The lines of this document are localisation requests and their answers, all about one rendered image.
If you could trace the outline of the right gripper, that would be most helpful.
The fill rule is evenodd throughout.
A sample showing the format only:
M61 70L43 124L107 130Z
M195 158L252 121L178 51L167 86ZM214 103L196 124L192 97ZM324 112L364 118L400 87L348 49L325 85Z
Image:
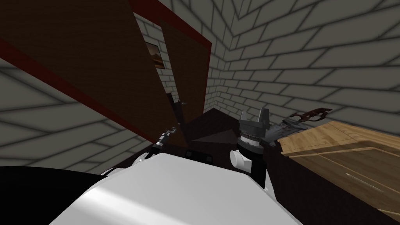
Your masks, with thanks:
M266 131L270 128L269 109L261 108L257 121L248 120L247 112L241 112L239 120L239 130L241 136L252 136L254 138L264 138Z

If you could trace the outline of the narrow brown door leaf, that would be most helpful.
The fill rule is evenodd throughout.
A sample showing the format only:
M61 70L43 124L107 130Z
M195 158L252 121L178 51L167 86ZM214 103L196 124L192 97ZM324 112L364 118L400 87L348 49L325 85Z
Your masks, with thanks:
M209 71L209 51L195 39L161 21L168 57L185 123L203 114Z

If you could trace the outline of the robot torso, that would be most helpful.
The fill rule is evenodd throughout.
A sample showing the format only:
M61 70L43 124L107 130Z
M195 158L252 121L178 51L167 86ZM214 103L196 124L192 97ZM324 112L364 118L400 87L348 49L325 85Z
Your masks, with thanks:
M302 225L248 175L165 153L100 180L49 225Z

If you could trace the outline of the light wooden cupboard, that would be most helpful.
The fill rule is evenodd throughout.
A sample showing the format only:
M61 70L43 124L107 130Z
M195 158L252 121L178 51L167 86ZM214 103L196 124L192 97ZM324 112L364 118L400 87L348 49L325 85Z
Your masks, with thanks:
M284 119L263 141L400 225L400 136L336 121L308 129L330 109L317 108Z

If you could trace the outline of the large brown door leaf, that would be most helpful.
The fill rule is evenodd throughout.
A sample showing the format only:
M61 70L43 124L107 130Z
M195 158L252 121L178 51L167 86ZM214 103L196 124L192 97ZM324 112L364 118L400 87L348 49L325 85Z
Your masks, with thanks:
M156 142L186 141L128 0L0 0L0 58Z

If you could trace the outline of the framed orange wall picture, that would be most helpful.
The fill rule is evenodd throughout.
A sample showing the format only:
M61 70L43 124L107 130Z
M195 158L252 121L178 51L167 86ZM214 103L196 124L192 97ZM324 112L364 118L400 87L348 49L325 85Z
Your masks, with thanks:
M155 67L159 68L159 69L165 69L159 47L154 44L148 43L148 42L146 42L146 46L147 46L147 49L149 50L151 59L154 62Z

